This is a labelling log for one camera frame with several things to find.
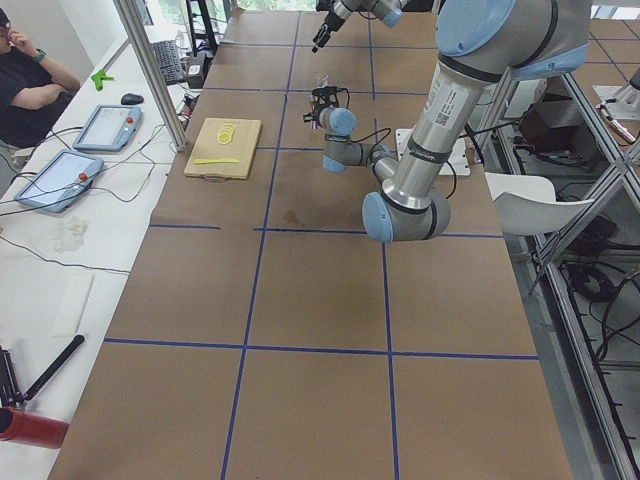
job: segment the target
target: cutting board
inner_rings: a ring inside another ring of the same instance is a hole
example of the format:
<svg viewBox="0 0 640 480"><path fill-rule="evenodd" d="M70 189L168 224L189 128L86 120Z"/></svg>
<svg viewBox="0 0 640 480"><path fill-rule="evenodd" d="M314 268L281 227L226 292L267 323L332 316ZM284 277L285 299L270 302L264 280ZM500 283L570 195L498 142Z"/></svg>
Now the cutting board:
<svg viewBox="0 0 640 480"><path fill-rule="evenodd" d="M225 125L234 127L231 142L218 142L218 131ZM207 118L198 134L193 151L184 168L187 177L223 177L245 180L251 170L262 122L239 118ZM237 159L238 163L196 164L196 160Z"/></svg>

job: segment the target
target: metal pole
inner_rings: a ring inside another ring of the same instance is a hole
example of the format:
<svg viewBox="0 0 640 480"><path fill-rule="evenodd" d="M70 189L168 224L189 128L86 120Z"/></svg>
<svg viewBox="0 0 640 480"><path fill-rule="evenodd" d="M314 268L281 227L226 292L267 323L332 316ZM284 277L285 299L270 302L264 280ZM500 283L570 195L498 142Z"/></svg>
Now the metal pole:
<svg viewBox="0 0 640 480"><path fill-rule="evenodd" d="M113 0L113 3L116 6L118 15L120 15L124 29L129 36L133 50L138 57L142 72L151 88L153 98L156 101L156 105L158 105L160 115L164 120L167 130L169 130L176 150L184 150L187 145L187 137L184 134L182 125L178 120L173 103L171 102L164 77L162 73L160 73L160 68L151 51L140 12L133 0Z"/></svg>

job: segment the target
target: plastic container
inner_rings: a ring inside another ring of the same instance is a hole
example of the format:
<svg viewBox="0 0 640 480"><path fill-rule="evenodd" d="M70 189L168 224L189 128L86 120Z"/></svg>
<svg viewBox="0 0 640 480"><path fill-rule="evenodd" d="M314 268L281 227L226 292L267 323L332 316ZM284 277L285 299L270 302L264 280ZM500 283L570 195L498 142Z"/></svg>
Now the plastic container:
<svg viewBox="0 0 640 480"><path fill-rule="evenodd" d="M69 424L10 407L0 408L0 440L60 448Z"/></svg>

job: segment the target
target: white desk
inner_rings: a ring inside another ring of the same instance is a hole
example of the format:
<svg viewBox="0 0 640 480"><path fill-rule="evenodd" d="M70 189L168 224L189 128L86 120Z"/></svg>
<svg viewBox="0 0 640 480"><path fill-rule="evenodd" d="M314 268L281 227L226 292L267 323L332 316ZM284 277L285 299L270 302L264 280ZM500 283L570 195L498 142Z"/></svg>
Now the white desk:
<svg viewBox="0 0 640 480"><path fill-rule="evenodd" d="M120 45L122 41L114 43L98 68L107 62ZM101 92L96 91L90 79L85 82L53 130L83 125L97 104L119 104L120 98L127 92L143 95L145 102L140 105L143 110L142 123L130 144L119 154L102 155L109 167L142 146L151 137L154 128L163 122L131 46L118 57L107 74L114 76L115 80L105 81ZM183 89L172 86L170 93L174 104L178 105L184 94ZM62 138L71 144L77 133L65 133ZM38 171L61 148L65 147L59 140L48 140L36 150L24 171ZM0 217L0 227L4 229L2 236L48 259L129 270L173 161L174 149L166 129L162 129L144 153L156 162L156 166L136 200L123 203L107 192L92 190L61 214L32 211ZM112 190L128 199L138 192L151 168L152 163L138 153L102 173L94 186ZM3 197L3 202L12 200L25 183L24 179L16 180ZM3 203L0 205L0 214L23 209L13 202ZM74 236L69 230L74 224L86 226L84 233ZM61 232L74 240L67 242L68 251L60 251ZM51 326L69 279L74 274L94 275L78 328L78 333L85 336L85 342L38 396L27 404L30 412L70 422L127 276L45 263L25 250L2 241L0 264L0 344L11 353L23 392L71 340L71 337L51 336ZM0 480L45 479L57 454L58 450L2 442Z"/></svg>

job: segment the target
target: computer mouse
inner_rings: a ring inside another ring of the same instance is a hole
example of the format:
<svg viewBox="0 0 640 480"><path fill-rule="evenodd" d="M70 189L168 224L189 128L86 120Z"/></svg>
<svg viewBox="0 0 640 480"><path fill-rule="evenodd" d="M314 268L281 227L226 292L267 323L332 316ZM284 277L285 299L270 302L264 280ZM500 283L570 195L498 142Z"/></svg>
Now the computer mouse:
<svg viewBox="0 0 640 480"><path fill-rule="evenodd" d="M137 93L125 93L120 99L122 105L138 105L142 102L144 102L144 97Z"/></svg>

